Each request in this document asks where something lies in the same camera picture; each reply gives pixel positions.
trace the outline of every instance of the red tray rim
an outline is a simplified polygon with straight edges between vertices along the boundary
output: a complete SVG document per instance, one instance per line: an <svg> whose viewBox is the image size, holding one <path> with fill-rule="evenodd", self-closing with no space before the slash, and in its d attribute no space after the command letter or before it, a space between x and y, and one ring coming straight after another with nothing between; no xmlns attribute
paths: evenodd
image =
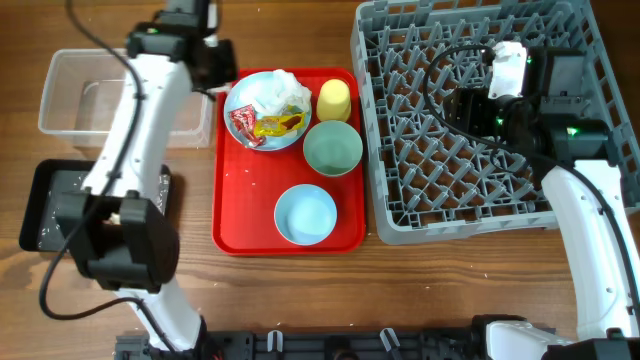
<svg viewBox="0 0 640 360"><path fill-rule="evenodd" d="M251 74L255 74L258 72L274 71L274 70L277 70L277 69L275 68L241 69L238 71L238 80L241 80L246 76L249 76ZM301 67L301 68L283 68L283 70L286 72L293 73L296 76L299 75L301 77L313 76L314 75L313 73L316 73L318 71L330 71L331 74L329 74L329 76L331 75L340 76L344 79L347 79L347 82L349 83L349 86L351 88L353 88L354 86L357 87L357 81L356 81L356 78L353 76L353 74L349 72L347 69L341 68L341 67L318 67L318 68ZM350 243L349 246L346 246L344 248L333 248L333 249L322 249L322 248L317 249L314 247L300 246L297 248L286 249L285 251L274 250L273 252L267 252L265 251L267 249L257 249L257 251L235 250L229 247L224 241L222 241L222 239L220 238L221 212L216 211L217 208L222 206L222 204L219 204L220 200L218 200L222 198L222 185L221 185L221 182L218 181L218 174L222 173L222 166L224 161L219 161L219 160L221 159L221 155L223 155L224 152L219 150L224 145L224 139L227 133L226 131L227 129L224 124L224 114L223 114L224 102L221 101L222 98L226 99L226 94L224 95L218 94L217 96L218 107L216 111L216 115L217 115L216 147L215 147L216 157L215 157L214 176L213 176L213 180L214 180L213 202L212 202L212 209L211 209L212 211L211 237L213 239L213 242L218 247L218 249L220 249L222 252L224 252L227 255L233 255L233 256L293 256L293 255L345 254L358 248L364 241L365 231L366 231L366 220L365 220L366 209L365 209L365 201L364 201L364 173L363 173L364 157L363 157L363 160L360 162L360 164L358 164L358 166L354 170L352 170L354 172L359 172L360 174L360 176L358 176L359 181L357 181L356 183L357 191L355 193L357 197L356 201L362 204L361 206L362 211L358 212L358 214L356 215L358 218L357 223L359 224L358 233L356 235L357 239L353 243ZM354 114L354 121L356 121L360 125L358 133L360 133L360 136L362 137L362 123L361 123L362 119L360 116L360 101L355 101L355 103L356 103L356 108L352 110L352 113Z"/></svg>

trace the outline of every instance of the red tray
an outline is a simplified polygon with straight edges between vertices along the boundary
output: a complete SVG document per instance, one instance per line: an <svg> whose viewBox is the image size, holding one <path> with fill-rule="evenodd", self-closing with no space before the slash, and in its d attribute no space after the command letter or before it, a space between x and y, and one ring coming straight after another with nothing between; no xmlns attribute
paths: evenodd
<svg viewBox="0 0 640 360"><path fill-rule="evenodd" d="M241 70L240 79L273 69ZM325 81L340 79L351 89L349 124L360 132L360 101L353 75L342 68L284 69L312 93L313 119L318 123L315 105ZM362 164L339 178L315 172L302 153L304 136L279 151L245 149L226 129L224 102L218 95L218 133L213 190L213 242L229 255L316 255L349 252L362 242L365 233L364 183ZM292 186L313 184L325 189L336 202L338 221L324 241L298 246L287 241L276 228L273 210L282 193Z"/></svg>

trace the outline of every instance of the green bowl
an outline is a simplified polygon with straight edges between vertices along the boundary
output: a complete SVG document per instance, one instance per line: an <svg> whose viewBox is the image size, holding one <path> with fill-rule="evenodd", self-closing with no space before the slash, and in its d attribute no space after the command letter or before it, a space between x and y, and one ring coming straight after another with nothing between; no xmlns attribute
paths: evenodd
<svg viewBox="0 0 640 360"><path fill-rule="evenodd" d="M323 121L309 130L304 139L304 158L315 171L328 177L353 170L362 158L362 139L351 125Z"/></svg>

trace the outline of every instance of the yellow cup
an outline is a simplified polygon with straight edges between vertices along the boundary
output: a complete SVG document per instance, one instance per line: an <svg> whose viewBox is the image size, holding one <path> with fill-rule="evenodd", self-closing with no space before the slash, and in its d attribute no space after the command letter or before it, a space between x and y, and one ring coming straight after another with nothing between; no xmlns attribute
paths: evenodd
<svg viewBox="0 0 640 360"><path fill-rule="evenodd" d="M320 89L316 114L320 121L347 121L351 115L351 92L342 80L325 82Z"/></svg>

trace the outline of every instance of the table surface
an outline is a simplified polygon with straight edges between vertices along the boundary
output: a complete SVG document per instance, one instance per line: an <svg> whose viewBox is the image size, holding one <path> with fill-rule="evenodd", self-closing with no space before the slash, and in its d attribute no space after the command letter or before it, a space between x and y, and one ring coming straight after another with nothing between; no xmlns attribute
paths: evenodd
<svg viewBox="0 0 640 360"><path fill-rule="evenodd" d="M57 322L37 292L49 255L18 247L36 165L47 158L95 158L37 128L42 86L53 53L93 47L65 18L60 0L0 5L0 358L108 359L116 335L142 333L120 306L88 319ZM133 25L161 1L85 0L80 18L121 46ZM640 3L593 0L600 31L632 119L640 118ZM221 37L234 41L239 66L342 66L358 2L225 1ZM467 325L476 314L508 313L575 337L575 295L558 231L521 230L429 245L391 247L376 235L367 189L367 236L347 255L237 258L211 242L214 144L171 150L177 191L171 220L182 244L177 277L211 330L374 330ZM630 221L636 223L633 216ZM632 225L636 237L640 228ZM70 261L51 283L59 312L113 298L81 278Z"/></svg>

